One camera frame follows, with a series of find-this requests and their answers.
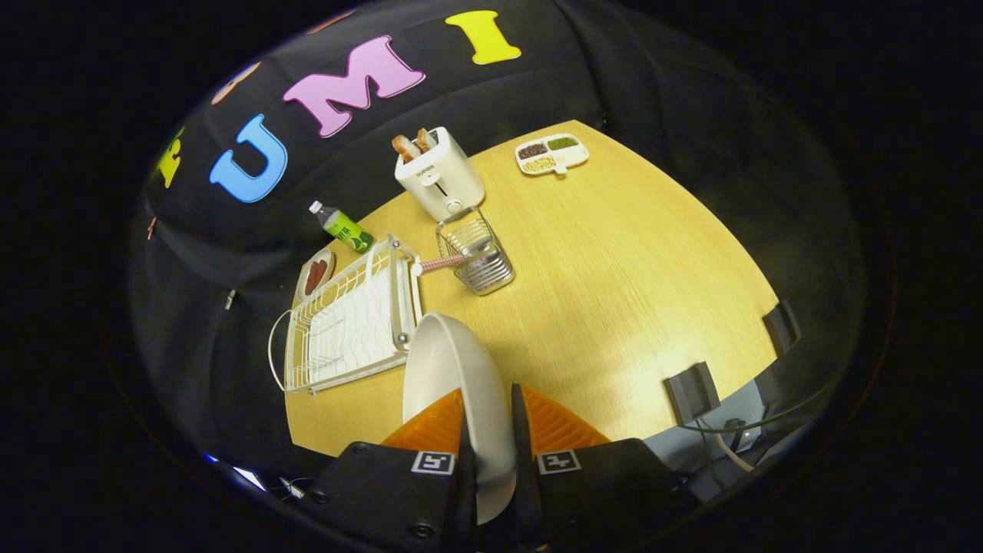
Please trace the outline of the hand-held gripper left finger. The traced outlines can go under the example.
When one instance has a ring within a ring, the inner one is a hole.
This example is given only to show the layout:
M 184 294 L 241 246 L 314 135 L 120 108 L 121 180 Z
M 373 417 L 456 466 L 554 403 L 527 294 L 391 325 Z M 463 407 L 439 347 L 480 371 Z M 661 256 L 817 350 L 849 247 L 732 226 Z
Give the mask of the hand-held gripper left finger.
M 382 443 L 348 445 L 309 487 L 306 513 L 362 552 L 472 552 L 476 479 L 454 389 Z

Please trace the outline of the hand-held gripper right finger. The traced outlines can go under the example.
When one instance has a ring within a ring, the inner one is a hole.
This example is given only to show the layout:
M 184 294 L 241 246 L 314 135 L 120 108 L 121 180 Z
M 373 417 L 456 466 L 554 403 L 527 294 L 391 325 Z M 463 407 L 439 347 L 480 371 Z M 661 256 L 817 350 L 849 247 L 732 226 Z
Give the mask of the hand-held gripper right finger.
M 640 439 L 536 452 L 524 386 L 511 388 L 519 552 L 641 552 L 700 504 Z

